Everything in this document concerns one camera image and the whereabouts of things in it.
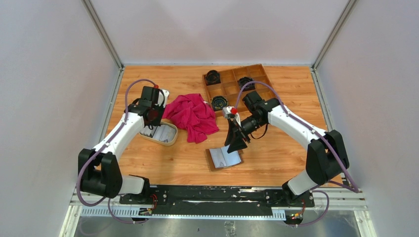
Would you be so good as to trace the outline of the brown leather card holder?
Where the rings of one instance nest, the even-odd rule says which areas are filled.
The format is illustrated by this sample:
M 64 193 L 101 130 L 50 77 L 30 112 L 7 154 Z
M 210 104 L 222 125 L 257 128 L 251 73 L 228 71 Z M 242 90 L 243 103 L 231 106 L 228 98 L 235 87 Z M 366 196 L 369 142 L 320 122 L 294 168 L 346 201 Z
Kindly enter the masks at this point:
M 226 146 L 221 148 L 212 148 L 205 150 L 207 161 L 209 164 L 209 169 L 211 171 L 218 171 L 226 168 L 231 168 L 244 162 L 242 158 L 242 150 L 228 153 L 228 148 L 229 147 Z

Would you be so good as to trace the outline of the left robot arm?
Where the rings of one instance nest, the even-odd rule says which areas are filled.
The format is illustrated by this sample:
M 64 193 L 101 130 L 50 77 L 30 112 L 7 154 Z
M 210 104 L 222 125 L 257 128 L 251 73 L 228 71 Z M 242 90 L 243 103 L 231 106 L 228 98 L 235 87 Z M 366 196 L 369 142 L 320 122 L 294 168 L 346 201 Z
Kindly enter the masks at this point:
M 132 139 L 145 127 L 160 125 L 170 92 L 156 86 L 144 86 L 140 98 L 126 104 L 121 120 L 99 144 L 82 149 L 78 156 L 77 193 L 114 198 L 132 194 L 139 204 L 151 199 L 149 180 L 122 175 L 119 160 Z

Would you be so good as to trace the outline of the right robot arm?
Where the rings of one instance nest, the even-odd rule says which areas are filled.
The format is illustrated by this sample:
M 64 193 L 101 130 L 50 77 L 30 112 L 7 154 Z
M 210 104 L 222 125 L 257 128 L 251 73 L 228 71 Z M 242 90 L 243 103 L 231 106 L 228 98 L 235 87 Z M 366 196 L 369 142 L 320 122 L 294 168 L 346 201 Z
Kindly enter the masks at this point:
M 307 152 L 305 169 L 282 185 L 281 198 L 286 205 L 295 206 L 303 194 L 329 182 L 349 167 L 343 137 L 338 131 L 317 128 L 291 112 L 279 99 L 264 100 L 256 91 L 248 93 L 243 102 L 251 113 L 244 120 L 240 120 L 235 107 L 222 109 L 229 125 L 224 144 L 228 153 L 247 148 L 251 134 L 267 125 L 285 132 Z

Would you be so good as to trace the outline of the black coiled belt bottom-left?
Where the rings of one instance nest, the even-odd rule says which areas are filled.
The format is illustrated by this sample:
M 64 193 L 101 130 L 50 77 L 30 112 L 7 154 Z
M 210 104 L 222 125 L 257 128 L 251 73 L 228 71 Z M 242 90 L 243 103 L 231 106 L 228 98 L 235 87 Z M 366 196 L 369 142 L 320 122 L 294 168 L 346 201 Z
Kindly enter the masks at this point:
M 211 98 L 211 107 L 216 111 L 221 111 L 224 107 L 228 106 L 228 100 L 225 96 L 215 96 Z

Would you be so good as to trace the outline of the magenta cloth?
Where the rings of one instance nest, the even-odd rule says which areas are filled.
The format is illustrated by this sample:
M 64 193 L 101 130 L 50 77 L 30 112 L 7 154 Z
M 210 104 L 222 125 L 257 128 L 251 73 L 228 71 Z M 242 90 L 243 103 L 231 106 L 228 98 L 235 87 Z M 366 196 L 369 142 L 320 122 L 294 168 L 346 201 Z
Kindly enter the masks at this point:
M 219 131 L 215 112 L 199 93 L 177 96 L 166 105 L 163 118 L 186 130 L 189 143 L 201 143 Z

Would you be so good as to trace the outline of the wooden compartment tray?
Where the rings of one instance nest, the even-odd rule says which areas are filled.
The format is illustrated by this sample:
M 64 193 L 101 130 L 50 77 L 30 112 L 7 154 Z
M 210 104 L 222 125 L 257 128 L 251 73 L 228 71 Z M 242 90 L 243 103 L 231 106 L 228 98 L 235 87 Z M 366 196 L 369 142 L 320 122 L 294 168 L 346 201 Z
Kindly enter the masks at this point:
M 272 84 L 267 76 L 267 73 L 264 67 L 261 64 L 250 65 L 250 66 L 241 66 L 233 69 L 227 70 L 217 70 L 220 73 L 221 83 L 215 85 L 206 85 L 205 75 L 202 75 L 202 81 L 205 89 L 205 94 L 207 96 L 207 101 L 211 107 L 211 98 L 215 96 L 225 96 L 228 100 L 228 106 L 234 106 L 236 102 L 239 102 L 239 112 L 246 110 L 246 107 L 243 103 L 243 98 L 250 92 L 257 92 L 260 97 L 264 100 L 275 97 L 272 92 Z M 251 77 L 253 81 L 249 82 L 255 84 L 255 90 L 243 91 L 239 89 L 238 80 L 242 77 Z M 221 111 L 215 112 L 216 116 L 222 115 Z

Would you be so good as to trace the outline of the black coiled belt centre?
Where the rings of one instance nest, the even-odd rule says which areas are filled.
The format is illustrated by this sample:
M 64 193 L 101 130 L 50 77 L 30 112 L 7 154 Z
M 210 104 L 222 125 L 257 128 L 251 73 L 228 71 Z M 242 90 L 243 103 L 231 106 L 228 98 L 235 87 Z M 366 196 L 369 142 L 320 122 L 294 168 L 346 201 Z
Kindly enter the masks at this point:
M 255 90 L 255 84 L 254 83 L 250 83 L 249 82 L 253 81 L 253 78 L 251 77 L 242 77 L 238 80 L 238 86 L 239 89 L 243 89 L 243 91 L 251 91 L 251 90 Z

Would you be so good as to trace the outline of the black coiled belt top-left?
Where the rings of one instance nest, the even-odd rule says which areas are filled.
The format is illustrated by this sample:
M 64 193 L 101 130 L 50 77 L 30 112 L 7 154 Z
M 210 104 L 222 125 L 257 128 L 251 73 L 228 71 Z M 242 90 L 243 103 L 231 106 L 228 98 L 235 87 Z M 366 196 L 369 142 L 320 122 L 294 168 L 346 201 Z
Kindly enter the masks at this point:
M 221 83 L 220 73 L 217 70 L 210 70 L 205 75 L 206 85 L 215 85 Z

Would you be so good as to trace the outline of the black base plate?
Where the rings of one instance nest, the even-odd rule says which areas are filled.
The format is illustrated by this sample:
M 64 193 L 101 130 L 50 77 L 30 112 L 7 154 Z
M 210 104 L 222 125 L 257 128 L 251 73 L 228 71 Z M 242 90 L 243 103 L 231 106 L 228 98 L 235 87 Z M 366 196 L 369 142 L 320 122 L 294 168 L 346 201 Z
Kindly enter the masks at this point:
M 274 207 L 302 210 L 315 205 L 310 193 L 287 201 L 280 188 L 151 185 L 148 194 L 127 194 L 120 197 L 119 203 L 156 202 L 155 214 L 255 217 L 271 216 Z

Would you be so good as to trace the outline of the aluminium frame rail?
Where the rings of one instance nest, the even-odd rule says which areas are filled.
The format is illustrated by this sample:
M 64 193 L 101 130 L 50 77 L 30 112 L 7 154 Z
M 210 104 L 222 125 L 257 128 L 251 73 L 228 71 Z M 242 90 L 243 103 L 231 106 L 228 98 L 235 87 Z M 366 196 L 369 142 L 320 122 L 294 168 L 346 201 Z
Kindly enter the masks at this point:
M 318 221 L 332 211 L 351 211 L 361 236 L 376 236 L 363 194 L 340 184 L 307 191 L 295 200 L 286 199 L 279 187 L 197 185 L 152 185 L 148 196 L 119 194 L 94 206 L 73 195 L 60 235 L 74 235 L 83 216 L 122 218 L 130 224 L 153 218 L 260 220 L 299 228 L 314 225 L 303 220 L 310 210 L 319 214 Z

